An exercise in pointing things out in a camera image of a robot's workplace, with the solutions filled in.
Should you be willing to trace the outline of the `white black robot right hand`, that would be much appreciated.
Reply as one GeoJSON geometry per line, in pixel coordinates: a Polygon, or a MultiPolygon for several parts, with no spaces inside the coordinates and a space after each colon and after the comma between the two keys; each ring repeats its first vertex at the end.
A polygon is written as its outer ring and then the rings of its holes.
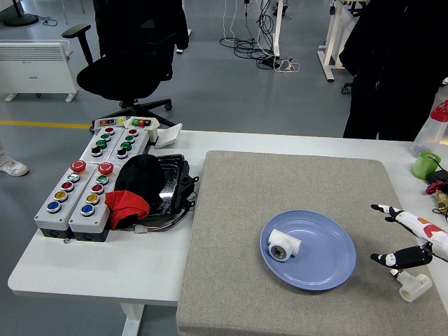
{"type": "Polygon", "coordinates": [[[386,221],[399,223],[419,239],[418,246],[411,246],[388,254],[373,253],[370,255],[373,261],[395,270],[427,265],[433,257],[447,262],[447,231],[402,209],[383,204],[372,204],[371,207],[388,214],[389,217],[385,218],[386,221]]]}

